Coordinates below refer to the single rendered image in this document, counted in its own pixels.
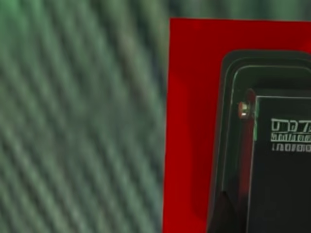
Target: striped surface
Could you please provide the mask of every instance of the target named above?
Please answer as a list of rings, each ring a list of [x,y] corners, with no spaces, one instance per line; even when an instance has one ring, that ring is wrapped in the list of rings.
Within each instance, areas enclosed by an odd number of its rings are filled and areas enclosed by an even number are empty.
[[[169,16],[308,0],[1,0],[0,233],[159,233]]]

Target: black device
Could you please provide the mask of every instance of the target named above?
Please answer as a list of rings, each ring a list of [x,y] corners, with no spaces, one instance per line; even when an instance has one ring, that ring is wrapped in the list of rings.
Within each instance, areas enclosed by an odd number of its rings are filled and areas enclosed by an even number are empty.
[[[296,51],[224,59],[210,233],[311,232],[310,61]]]

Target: red card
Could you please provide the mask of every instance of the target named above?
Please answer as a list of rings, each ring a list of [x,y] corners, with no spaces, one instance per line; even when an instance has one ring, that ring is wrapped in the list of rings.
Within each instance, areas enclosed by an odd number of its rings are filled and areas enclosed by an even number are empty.
[[[164,233],[205,233],[221,62],[233,50],[311,51],[311,22],[171,19]]]

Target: battery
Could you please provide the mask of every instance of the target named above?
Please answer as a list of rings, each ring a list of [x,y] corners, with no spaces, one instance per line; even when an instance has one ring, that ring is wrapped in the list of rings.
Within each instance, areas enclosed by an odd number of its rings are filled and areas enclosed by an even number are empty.
[[[240,205],[247,202],[246,232],[309,233],[311,95],[290,90],[249,92],[253,113],[243,133],[251,132],[252,143],[241,144],[241,172],[248,171],[249,176],[240,175],[249,179],[246,187],[243,182],[239,187]]]

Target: corrugated surface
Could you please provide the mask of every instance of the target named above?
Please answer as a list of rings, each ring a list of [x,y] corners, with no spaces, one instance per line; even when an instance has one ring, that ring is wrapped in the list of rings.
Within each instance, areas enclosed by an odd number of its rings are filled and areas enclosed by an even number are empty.
[[[0,1],[0,233],[161,232],[169,16],[309,2]]]

